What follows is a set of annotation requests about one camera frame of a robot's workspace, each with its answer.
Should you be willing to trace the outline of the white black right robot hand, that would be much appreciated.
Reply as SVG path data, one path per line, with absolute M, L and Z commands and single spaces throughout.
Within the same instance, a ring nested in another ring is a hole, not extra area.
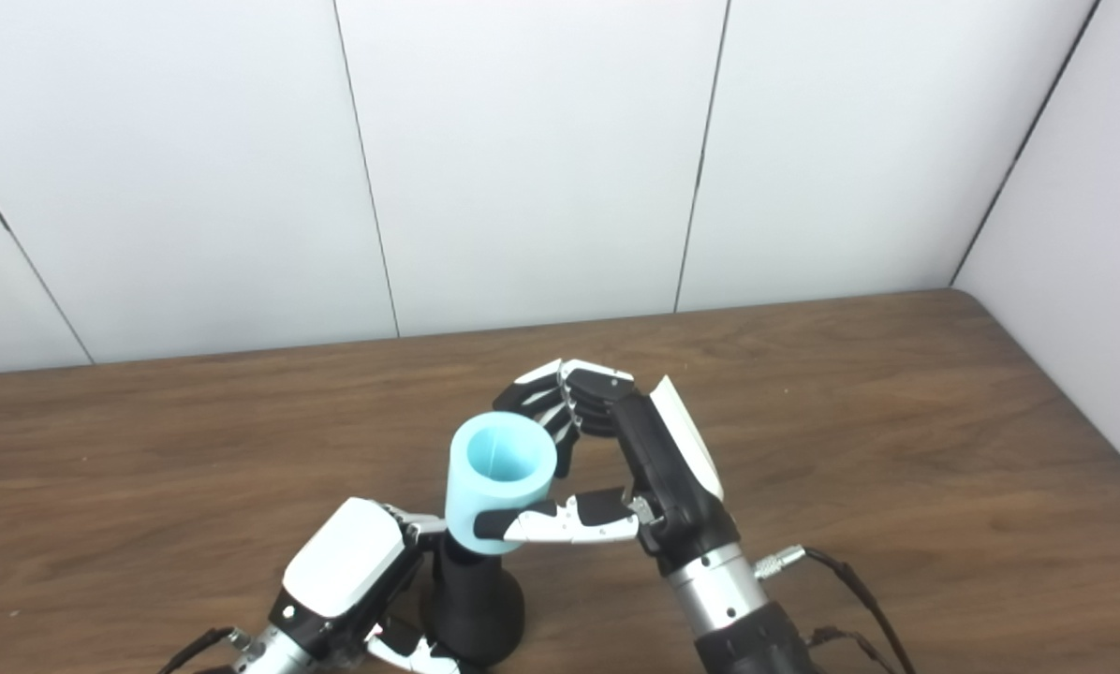
M 671 380 L 644 393 L 629 373 L 556 359 L 513 380 L 493 408 L 528 418 L 548 433 L 557 477 L 571 469 L 579 439 L 609 438 L 620 447 L 631 483 L 564 502 L 480 511 L 475 539 L 559 545 L 637 540 L 662 575 L 739 542 L 713 457 Z

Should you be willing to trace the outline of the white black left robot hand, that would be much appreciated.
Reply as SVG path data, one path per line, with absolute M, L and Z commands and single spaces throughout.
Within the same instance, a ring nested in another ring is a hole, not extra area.
M 320 673 L 376 658 L 409 673 L 474 673 L 391 607 L 413 583 L 444 518 L 347 499 L 287 564 L 281 592 L 239 673 Z

